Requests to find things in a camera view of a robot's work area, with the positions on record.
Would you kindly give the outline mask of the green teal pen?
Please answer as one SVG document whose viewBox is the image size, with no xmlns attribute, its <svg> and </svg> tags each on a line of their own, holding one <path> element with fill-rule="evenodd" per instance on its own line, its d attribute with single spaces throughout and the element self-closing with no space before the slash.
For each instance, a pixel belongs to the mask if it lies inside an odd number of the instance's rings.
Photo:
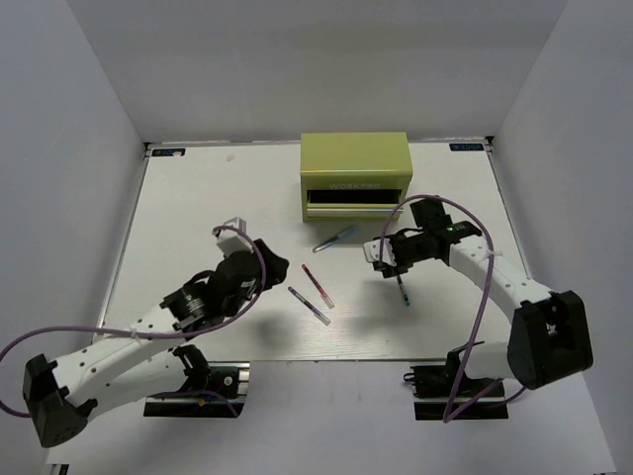
<svg viewBox="0 0 633 475">
<path fill-rule="evenodd" d="M 401 275 L 397 275 L 397 283 L 398 283 L 398 286 L 399 286 L 399 289 L 400 289 L 400 292 L 401 292 L 401 295 L 402 295 L 402 299 L 403 299 L 405 305 L 407 307 L 409 307 L 410 306 L 410 299 L 409 299 L 409 296 L 408 296 L 408 293 L 407 293 L 407 289 L 405 287 L 405 284 L 404 284 L 404 281 L 403 281 Z"/>
</svg>

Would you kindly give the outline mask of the silver light blue pen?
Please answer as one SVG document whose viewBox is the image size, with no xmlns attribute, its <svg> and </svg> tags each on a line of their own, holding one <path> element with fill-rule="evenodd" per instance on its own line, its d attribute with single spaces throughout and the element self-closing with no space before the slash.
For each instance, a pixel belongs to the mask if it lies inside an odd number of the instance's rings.
<svg viewBox="0 0 633 475">
<path fill-rule="evenodd" d="M 332 247 L 333 245 L 337 244 L 338 242 L 345 240 L 346 238 L 352 236 L 355 232 L 357 231 L 357 227 L 356 226 L 349 226 L 339 232 L 337 232 L 336 234 L 334 234 L 331 237 L 326 238 L 323 242 L 319 243 L 318 245 L 316 245 L 313 248 L 313 253 L 318 253 L 321 252 L 329 247 Z"/>
</svg>

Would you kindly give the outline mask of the dark blue clear pen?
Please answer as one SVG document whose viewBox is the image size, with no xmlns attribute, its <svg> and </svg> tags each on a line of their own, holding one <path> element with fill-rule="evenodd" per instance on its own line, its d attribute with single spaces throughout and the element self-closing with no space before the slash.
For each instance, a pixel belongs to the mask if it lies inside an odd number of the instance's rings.
<svg viewBox="0 0 633 475">
<path fill-rule="evenodd" d="M 308 308 L 312 314 L 325 326 L 329 326 L 331 324 L 331 320 L 321 312 L 315 305 L 313 305 L 310 301 L 308 301 L 302 294 L 300 294 L 295 288 L 292 286 L 288 287 L 288 291 L 306 308 Z"/>
</svg>

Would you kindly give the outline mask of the green metal drawer box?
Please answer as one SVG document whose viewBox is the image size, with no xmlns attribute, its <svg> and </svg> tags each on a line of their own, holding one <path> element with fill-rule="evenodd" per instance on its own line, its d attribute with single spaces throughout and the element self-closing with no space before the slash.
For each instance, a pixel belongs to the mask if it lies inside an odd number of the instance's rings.
<svg viewBox="0 0 633 475">
<path fill-rule="evenodd" d="M 412 178 L 404 132 L 301 135 L 306 222 L 385 218 L 407 195 Z"/>
</svg>

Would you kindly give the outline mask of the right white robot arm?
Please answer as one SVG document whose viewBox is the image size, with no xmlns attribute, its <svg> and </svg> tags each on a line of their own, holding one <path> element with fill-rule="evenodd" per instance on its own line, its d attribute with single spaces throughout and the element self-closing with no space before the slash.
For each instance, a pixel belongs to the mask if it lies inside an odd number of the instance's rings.
<svg viewBox="0 0 633 475">
<path fill-rule="evenodd" d="M 465 343 L 446 358 L 448 386 L 467 395 L 483 380 L 513 379 L 529 390 L 584 372 L 594 358 L 583 299 L 533 280 L 490 247 L 482 227 L 454 222 L 437 199 L 410 206 L 415 226 L 363 246 L 367 262 L 386 278 L 434 259 L 468 278 L 507 317 L 502 342 Z"/>
</svg>

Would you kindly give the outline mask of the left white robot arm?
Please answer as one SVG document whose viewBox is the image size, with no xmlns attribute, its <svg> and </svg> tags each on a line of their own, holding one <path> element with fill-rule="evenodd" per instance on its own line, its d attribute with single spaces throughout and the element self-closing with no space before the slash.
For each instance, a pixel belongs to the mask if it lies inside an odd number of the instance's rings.
<svg viewBox="0 0 633 475">
<path fill-rule="evenodd" d="M 41 446 L 63 444 L 97 417 L 145 397 L 223 398 L 224 375 L 191 341 L 284 282 L 288 260 L 261 239 L 255 246 L 195 274 L 136 320 L 132 336 L 108 335 L 54 360 L 42 354 L 29 360 L 23 398 Z"/>
</svg>

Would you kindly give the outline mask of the red clear pen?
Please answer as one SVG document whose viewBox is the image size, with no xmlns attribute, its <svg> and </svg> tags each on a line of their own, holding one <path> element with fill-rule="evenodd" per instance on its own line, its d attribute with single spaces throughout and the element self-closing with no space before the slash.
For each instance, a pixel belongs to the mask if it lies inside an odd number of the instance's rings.
<svg viewBox="0 0 633 475">
<path fill-rule="evenodd" d="M 319 294 L 320 294 L 321 298 L 323 299 L 324 303 L 326 304 L 326 306 L 329 309 L 333 309 L 335 307 L 333 301 L 331 300 L 329 295 L 326 293 L 326 291 L 324 290 L 322 285 L 317 281 L 317 279 L 315 278 L 313 273 L 309 270 L 309 268 L 304 263 L 302 264 L 302 269 L 306 273 L 306 275 L 310 279 L 310 281 L 313 283 L 313 285 L 316 287 L 317 291 L 319 292 Z"/>
</svg>

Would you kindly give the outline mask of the right blue corner sticker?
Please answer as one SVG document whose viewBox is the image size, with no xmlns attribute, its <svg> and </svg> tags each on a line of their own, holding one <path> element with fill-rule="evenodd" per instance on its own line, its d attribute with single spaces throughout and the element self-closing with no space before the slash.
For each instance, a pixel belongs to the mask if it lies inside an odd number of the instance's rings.
<svg viewBox="0 0 633 475">
<path fill-rule="evenodd" d="M 449 144 L 451 151 L 484 151 L 485 147 L 482 143 L 474 142 L 451 142 Z"/>
</svg>

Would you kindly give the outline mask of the blue corner sticker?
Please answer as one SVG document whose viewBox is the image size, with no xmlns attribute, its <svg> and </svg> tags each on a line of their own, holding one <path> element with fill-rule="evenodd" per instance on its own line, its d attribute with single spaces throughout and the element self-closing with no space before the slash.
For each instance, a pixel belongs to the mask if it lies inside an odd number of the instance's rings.
<svg viewBox="0 0 633 475">
<path fill-rule="evenodd" d="M 482 143 L 474 142 L 451 142 L 449 144 L 451 151 L 484 151 L 485 147 Z"/>
<path fill-rule="evenodd" d="M 174 157 L 174 156 L 184 156 L 186 153 L 186 149 L 184 147 L 176 147 L 176 148 L 154 148 L 151 151 L 152 157 Z"/>
</svg>

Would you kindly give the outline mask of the left blue corner sticker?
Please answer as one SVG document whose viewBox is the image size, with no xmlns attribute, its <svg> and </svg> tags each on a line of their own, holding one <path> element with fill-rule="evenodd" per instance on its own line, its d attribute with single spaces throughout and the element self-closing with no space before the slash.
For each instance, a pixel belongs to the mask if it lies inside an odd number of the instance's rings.
<svg viewBox="0 0 633 475">
<path fill-rule="evenodd" d="M 151 151 L 152 157 L 174 157 L 174 156 L 184 156 L 186 153 L 186 149 L 184 147 L 176 147 L 176 148 L 154 148 Z"/>
</svg>

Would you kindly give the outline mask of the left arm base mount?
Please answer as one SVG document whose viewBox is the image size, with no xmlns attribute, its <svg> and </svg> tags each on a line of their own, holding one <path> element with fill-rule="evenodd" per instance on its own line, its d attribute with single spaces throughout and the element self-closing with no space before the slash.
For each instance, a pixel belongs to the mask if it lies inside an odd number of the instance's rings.
<svg viewBox="0 0 633 475">
<path fill-rule="evenodd" d="M 180 361 L 184 377 L 177 390 L 145 399 L 147 418 L 236 419 L 245 405 L 250 364 L 210 362 L 194 345 L 170 350 Z"/>
</svg>

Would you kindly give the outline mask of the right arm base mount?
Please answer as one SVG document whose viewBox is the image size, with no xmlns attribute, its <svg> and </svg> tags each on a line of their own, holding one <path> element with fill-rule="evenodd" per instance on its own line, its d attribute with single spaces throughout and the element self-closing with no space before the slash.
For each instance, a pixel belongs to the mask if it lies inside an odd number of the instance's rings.
<svg viewBox="0 0 633 475">
<path fill-rule="evenodd" d="M 414 416 L 420 422 L 441 422 L 448 402 L 452 380 L 445 364 L 412 366 L 403 376 L 413 394 Z M 464 376 L 449 413 L 453 413 L 493 383 L 492 379 L 470 379 Z M 505 391 L 499 383 L 472 406 L 460 413 L 455 421 L 507 420 Z"/>
</svg>

